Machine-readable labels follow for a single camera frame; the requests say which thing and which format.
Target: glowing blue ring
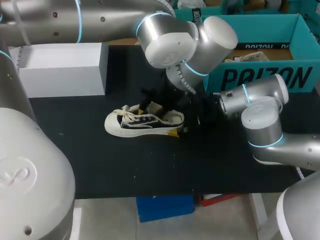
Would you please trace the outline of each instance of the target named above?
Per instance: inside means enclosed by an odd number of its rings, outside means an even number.
[[[139,23],[138,27],[136,28],[135,35],[138,36],[138,30],[139,30],[139,28],[141,27],[141,25],[142,25],[148,18],[151,18],[151,17],[156,16],[156,15],[166,15],[166,16],[170,16],[170,17],[171,17],[171,15],[170,15],[169,13],[167,13],[167,12],[156,12],[156,13],[153,13],[153,14],[151,14],[151,15],[145,16],[145,17],[141,20],[141,22]]]
[[[278,144],[278,143],[282,140],[283,137],[284,137],[284,134],[282,133],[282,136],[280,137],[280,139],[279,139],[278,141],[276,141],[275,143],[269,144],[269,145],[265,145],[265,146],[253,145],[253,144],[252,144],[251,142],[249,142],[249,141],[248,141],[248,143],[249,143],[251,146],[255,147],[255,148],[264,149],[264,148],[269,148],[269,147],[272,147],[272,146]]]
[[[193,70],[193,69],[188,65],[188,63],[187,63],[185,60],[182,60],[182,62],[183,62],[184,65],[185,65],[191,72],[193,72],[194,74],[197,74],[197,75],[202,76],[202,77],[206,77],[206,76],[209,75],[209,74],[202,74],[202,73],[199,73],[199,72]]]
[[[1,50],[0,50],[0,54],[5,55],[8,59],[10,59],[10,60],[13,62],[13,64],[15,63],[15,62],[12,60],[12,58],[11,58],[8,54],[6,54],[4,51],[1,51]]]
[[[245,85],[245,84],[242,84],[242,87],[243,87],[243,91],[244,91],[244,93],[245,93],[246,101],[247,101],[248,104],[249,104],[249,103],[251,103],[251,102],[250,102],[250,98],[249,98],[249,95],[248,95],[248,92],[247,92],[246,85]]]
[[[76,9],[78,11],[78,18],[79,18],[79,35],[78,35],[78,40],[76,41],[76,43],[80,43],[81,38],[82,38],[82,17],[81,17],[81,8],[80,8],[80,3],[79,0],[75,0],[75,4],[76,4]]]

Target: teal cardboard box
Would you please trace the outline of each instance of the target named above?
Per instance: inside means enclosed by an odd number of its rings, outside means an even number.
[[[287,49],[292,60],[223,62],[204,81],[207,93],[230,90],[272,74],[282,75],[291,93],[313,90],[320,76],[320,46],[299,14],[219,17],[235,30],[236,49]]]
[[[209,6],[204,8],[181,8],[174,10],[176,18],[188,22],[200,23],[209,16],[227,14],[227,0],[222,0],[220,6]]]

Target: blue box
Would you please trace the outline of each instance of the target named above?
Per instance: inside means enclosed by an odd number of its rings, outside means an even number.
[[[223,62],[204,81],[207,93],[235,88],[272,74],[291,93],[311,92],[320,77],[320,46],[298,14],[224,15],[235,30],[236,49],[289,49],[294,60]]]
[[[136,207],[140,222],[145,223],[191,214],[195,203],[193,196],[137,197]]]

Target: white rubber sole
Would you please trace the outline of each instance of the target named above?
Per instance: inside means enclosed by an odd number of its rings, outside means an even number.
[[[279,163],[279,162],[271,162],[271,161],[260,161],[258,159],[255,158],[255,156],[253,156],[253,158],[260,164],[263,164],[263,165],[283,165],[282,163]]]
[[[162,127],[162,128],[150,128],[150,129],[124,129],[120,127],[117,116],[114,113],[110,113],[104,122],[105,130],[114,136],[121,138],[135,138],[143,135],[169,135],[169,131],[180,129],[181,126],[176,127]]]

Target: shoe sole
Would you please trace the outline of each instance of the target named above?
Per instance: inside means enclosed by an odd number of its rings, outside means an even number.
[[[108,124],[110,114],[106,117],[104,122],[105,130],[114,136],[121,137],[121,138],[135,138],[143,135],[169,135],[169,132],[172,130],[177,130],[182,128],[181,126],[176,127],[161,127],[161,128],[150,128],[150,129],[125,129],[125,128],[117,128],[113,127],[112,125]]]

